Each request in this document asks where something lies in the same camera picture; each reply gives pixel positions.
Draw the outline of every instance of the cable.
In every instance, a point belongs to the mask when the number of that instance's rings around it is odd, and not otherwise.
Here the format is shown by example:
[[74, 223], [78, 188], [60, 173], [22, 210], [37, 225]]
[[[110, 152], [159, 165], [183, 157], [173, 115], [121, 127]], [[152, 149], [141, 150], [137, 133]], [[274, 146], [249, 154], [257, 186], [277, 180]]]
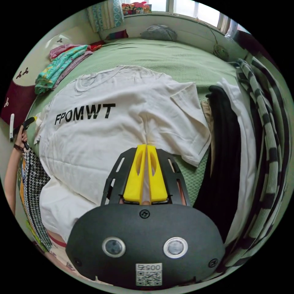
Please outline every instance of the cable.
[[217, 37], [215, 36], [215, 34], [214, 34], [214, 32], [212, 31], [212, 29], [209, 27], [209, 25], [208, 24], [206, 24], [205, 22], [203, 22], [209, 29], [210, 29], [210, 31], [212, 32], [212, 34], [214, 35], [214, 38], [215, 38], [215, 41], [216, 41], [216, 43], [217, 43]]

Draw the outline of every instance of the yellow clip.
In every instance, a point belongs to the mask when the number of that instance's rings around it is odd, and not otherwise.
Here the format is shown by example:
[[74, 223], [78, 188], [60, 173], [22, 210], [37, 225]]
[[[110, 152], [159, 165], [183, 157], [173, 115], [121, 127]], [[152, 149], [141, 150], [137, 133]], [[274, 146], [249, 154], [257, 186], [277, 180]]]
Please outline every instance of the yellow clip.
[[150, 203], [166, 201], [166, 192], [159, 160], [154, 146], [147, 146]]
[[123, 198], [128, 202], [142, 204], [144, 170], [146, 158], [146, 144], [138, 145], [134, 161], [130, 170]]

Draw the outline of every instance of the hand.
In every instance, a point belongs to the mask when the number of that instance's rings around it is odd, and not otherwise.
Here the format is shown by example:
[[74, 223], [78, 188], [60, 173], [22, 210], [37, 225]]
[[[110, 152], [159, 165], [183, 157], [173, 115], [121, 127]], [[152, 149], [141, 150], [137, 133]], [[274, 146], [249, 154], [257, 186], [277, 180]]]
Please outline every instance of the hand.
[[19, 132], [17, 134], [16, 140], [15, 140], [15, 144], [18, 145], [21, 148], [25, 147], [23, 142], [26, 142], [28, 140], [27, 132], [23, 131], [23, 129], [24, 129], [24, 126], [21, 125], [21, 127], [19, 129]]

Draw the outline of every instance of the pink cloth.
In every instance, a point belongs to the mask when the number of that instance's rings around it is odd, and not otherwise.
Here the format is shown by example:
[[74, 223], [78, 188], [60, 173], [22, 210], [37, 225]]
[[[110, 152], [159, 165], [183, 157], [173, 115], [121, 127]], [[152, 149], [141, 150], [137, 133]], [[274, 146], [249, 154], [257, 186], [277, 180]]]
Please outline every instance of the pink cloth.
[[70, 63], [70, 65], [61, 73], [57, 81], [55, 82], [52, 91], [56, 89], [56, 87], [59, 85], [59, 83], [83, 60], [85, 60], [87, 57], [89, 57], [91, 54], [93, 54], [92, 51], [86, 51], [82, 56], [79, 56], [73, 62]]
[[59, 54], [71, 49], [82, 45], [74, 45], [74, 44], [63, 44], [61, 46], [58, 46], [52, 50], [50, 50], [49, 58], [52, 61], [54, 58], [56, 58]]

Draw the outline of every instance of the bed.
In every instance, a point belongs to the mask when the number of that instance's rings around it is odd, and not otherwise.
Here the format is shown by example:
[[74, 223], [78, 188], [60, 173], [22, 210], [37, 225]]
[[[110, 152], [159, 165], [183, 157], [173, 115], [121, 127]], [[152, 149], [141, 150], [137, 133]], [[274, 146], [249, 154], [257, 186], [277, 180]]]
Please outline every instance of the bed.
[[[178, 82], [194, 81], [197, 84], [201, 101], [206, 99], [205, 95], [209, 93], [208, 87], [218, 82], [222, 77], [230, 84], [236, 85], [234, 67], [201, 49], [168, 41], [126, 38], [103, 45], [66, 76], [55, 91], [37, 97], [28, 117], [40, 112], [55, 94], [73, 79], [83, 74], [114, 68], [118, 64], [142, 66], [163, 72]], [[38, 155], [38, 144], [33, 144], [34, 133], [34, 126], [29, 127], [27, 130], [28, 142]], [[184, 162], [180, 157], [176, 157], [176, 160], [183, 172], [191, 203], [194, 203], [203, 179], [207, 154], [197, 169]]]

